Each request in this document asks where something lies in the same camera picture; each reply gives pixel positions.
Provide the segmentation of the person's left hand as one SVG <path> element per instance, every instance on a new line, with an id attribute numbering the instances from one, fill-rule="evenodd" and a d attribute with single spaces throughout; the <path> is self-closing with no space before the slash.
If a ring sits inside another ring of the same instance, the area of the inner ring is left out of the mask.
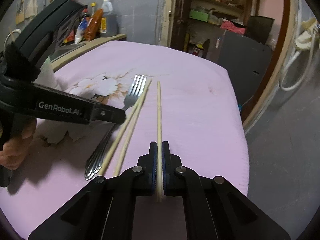
<path id="1" fill-rule="evenodd" d="M 16 170 L 28 155 L 29 146 L 36 131 L 37 119 L 27 124 L 21 134 L 11 138 L 1 150 L 1 165 Z"/>

